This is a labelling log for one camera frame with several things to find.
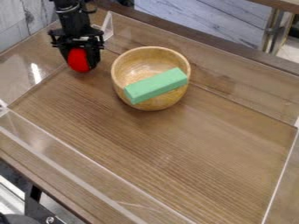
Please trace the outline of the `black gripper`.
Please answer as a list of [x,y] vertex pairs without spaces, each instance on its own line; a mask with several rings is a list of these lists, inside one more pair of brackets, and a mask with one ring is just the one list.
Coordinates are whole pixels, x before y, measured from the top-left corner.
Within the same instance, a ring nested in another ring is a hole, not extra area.
[[89,69],[100,62],[100,49],[104,48],[104,32],[91,26],[89,14],[96,10],[85,7],[56,7],[60,28],[48,31],[51,44],[60,49],[64,60],[68,60],[71,49],[85,48]]

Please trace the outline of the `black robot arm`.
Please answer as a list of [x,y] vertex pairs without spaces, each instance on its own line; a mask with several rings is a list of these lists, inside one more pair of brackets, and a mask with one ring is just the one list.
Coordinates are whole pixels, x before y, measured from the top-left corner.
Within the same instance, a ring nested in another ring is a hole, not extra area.
[[60,50],[69,68],[87,73],[100,62],[100,51],[104,49],[104,32],[93,28],[85,0],[49,0],[60,20],[60,28],[48,31],[51,45]]

